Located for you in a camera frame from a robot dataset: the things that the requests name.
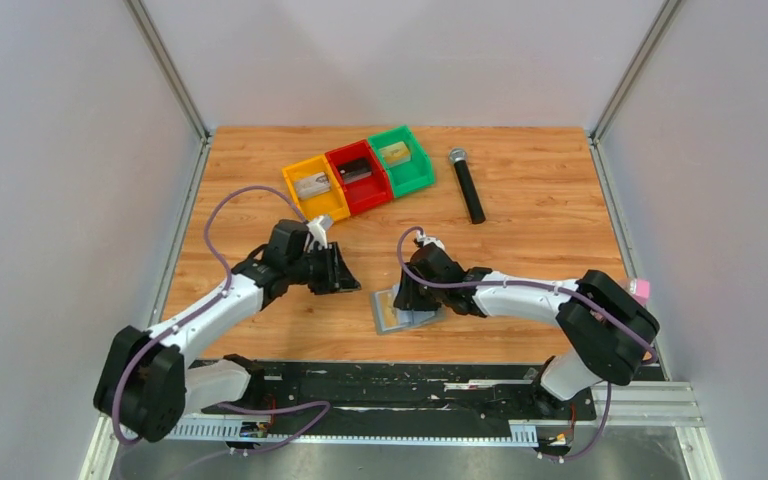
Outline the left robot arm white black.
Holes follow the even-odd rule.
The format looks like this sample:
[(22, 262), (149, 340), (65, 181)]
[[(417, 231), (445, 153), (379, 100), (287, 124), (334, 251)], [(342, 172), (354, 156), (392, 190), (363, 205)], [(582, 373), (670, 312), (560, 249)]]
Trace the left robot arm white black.
[(268, 242), (228, 269), (213, 291), (178, 315), (140, 331), (128, 326), (113, 338), (92, 403), (137, 437), (157, 442), (188, 414), (231, 402), (258, 411), (266, 386), (251, 361), (227, 355), (202, 367), (197, 358), (231, 327), (295, 285), (314, 295), (353, 292), (360, 282), (339, 246), (328, 241), (328, 218), (283, 219)]

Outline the gold credit card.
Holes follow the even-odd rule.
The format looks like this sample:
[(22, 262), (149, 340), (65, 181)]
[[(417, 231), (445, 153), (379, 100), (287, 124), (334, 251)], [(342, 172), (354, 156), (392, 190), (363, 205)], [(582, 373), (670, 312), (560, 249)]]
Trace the gold credit card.
[(383, 332), (396, 331), (405, 326), (401, 311), (394, 308), (384, 309), (379, 323)]

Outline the grey card holder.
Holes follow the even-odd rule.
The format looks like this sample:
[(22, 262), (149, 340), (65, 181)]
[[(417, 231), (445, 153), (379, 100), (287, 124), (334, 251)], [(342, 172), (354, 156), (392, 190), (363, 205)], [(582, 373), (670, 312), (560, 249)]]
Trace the grey card holder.
[(424, 327), (446, 317), (443, 308), (435, 311), (397, 309), (394, 302), (399, 289), (398, 285), (393, 285), (389, 289), (379, 290), (370, 295), (373, 319), (379, 335)]

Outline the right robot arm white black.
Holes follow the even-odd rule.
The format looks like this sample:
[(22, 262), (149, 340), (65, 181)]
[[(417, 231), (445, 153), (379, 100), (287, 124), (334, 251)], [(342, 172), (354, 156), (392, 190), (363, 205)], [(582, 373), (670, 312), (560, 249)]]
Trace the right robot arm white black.
[(465, 269), (436, 242), (425, 242), (403, 266), (392, 306), (399, 319), (418, 324), (449, 309), (463, 316), (540, 321), (563, 332), (570, 349), (547, 360), (531, 390), (531, 403), (556, 417), (580, 391), (600, 382), (625, 386), (653, 361), (658, 320), (606, 273), (542, 281), (488, 267)]

